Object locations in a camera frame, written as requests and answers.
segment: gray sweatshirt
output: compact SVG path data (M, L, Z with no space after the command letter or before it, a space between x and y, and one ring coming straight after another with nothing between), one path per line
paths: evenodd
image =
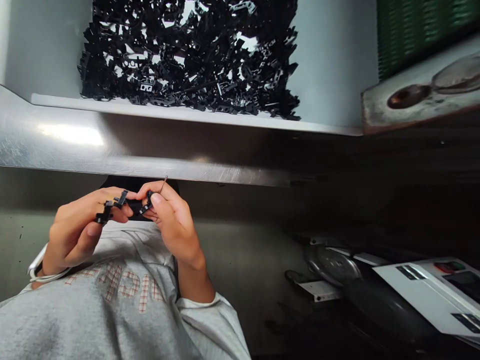
M0 359L249 359L220 294L177 300L173 258L151 222L110 221L92 264L0 303Z

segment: control panel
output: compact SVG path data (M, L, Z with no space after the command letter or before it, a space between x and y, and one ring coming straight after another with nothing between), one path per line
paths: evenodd
M480 341L480 272L454 257L373 268L441 333Z

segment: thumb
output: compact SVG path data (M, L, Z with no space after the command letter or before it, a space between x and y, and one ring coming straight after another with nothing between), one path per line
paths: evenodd
M172 226L178 223L175 218L174 209L162 195L154 193L150 199L151 204L156 211L156 216L158 217L157 224L159 227Z
M75 247L66 256L65 261L69 263L69 267L74 267L82 264L95 251L95 247L102 235L102 224L97 222L90 222L80 234L78 242Z

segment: display screen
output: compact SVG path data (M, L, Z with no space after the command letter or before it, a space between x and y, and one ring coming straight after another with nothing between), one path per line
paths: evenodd
M443 278L480 304L480 277L476 274L464 271L445 275Z

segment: green panel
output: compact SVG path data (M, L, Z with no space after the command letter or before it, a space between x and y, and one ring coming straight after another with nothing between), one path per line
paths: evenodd
M377 0L377 21L384 80L480 29L480 0Z

